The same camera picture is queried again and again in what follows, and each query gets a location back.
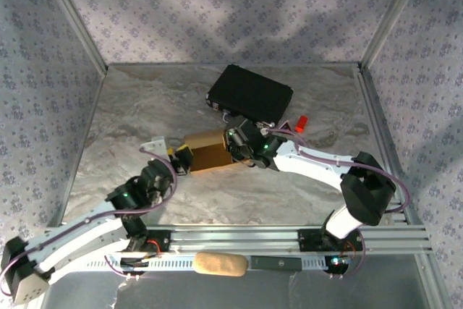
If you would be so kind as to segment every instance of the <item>cardboard box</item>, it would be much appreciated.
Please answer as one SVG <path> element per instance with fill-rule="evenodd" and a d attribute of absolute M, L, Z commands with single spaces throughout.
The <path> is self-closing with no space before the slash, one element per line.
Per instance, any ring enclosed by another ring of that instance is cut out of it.
<path fill-rule="evenodd" d="M 235 164 L 225 150 L 224 130 L 186 135 L 185 144 L 193 152 L 192 173 Z"/>

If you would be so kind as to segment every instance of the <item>floor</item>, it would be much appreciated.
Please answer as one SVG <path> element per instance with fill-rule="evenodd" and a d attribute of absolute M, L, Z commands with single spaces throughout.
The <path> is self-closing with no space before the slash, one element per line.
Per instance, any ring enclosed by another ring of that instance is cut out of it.
<path fill-rule="evenodd" d="M 117 65 L 103 84 L 64 220 L 98 205 L 116 186 L 139 174 L 149 159 L 140 144 L 165 136 L 171 145 L 195 132 L 224 127 L 205 94 L 225 66 Z M 294 96 L 285 119 L 309 117 L 310 147 L 378 155 L 351 66 L 251 67 L 286 83 Z M 181 178 L 164 211 L 149 224 L 322 224 L 342 204 L 340 192 L 314 179 L 232 166 Z"/>

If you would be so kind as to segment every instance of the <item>black case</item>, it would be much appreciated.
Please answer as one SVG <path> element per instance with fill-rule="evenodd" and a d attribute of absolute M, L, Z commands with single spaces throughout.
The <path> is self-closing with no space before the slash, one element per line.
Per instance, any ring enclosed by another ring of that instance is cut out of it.
<path fill-rule="evenodd" d="M 256 123 L 278 124 L 293 90 L 249 70 L 229 65 L 206 95 L 207 104 L 232 117 L 242 115 Z"/>

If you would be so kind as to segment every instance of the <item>patterned wall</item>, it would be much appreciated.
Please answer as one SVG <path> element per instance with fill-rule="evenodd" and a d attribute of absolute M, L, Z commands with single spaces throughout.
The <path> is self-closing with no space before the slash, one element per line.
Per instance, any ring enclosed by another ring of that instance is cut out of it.
<path fill-rule="evenodd" d="M 463 1 L 409 0 L 371 73 L 413 204 L 463 308 Z"/>
<path fill-rule="evenodd" d="M 361 60 L 389 0 L 73 0 L 107 64 Z"/>
<path fill-rule="evenodd" d="M 99 77 L 55 0 L 0 7 L 1 251 L 56 212 Z"/>

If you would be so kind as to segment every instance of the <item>gray marble surface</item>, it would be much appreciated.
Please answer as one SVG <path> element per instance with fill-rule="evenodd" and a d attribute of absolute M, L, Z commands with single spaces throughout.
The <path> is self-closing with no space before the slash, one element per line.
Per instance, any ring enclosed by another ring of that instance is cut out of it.
<path fill-rule="evenodd" d="M 222 128 L 205 94 L 225 66 L 114 66 L 103 84 L 64 217 L 98 205 L 149 159 L 141 143 L 163 135 L 181 145 L 187 134 Z M 250 67 L 286 83 L 294 96 L 285 119 L 309 117 L 303 134 L 326 152 L 378 158 L 350 67 Z M 179 189 L 149 224 L 321 224 L 342 203 L 340 192 L 314 179 L 232 166 L 179 178 Z"/>

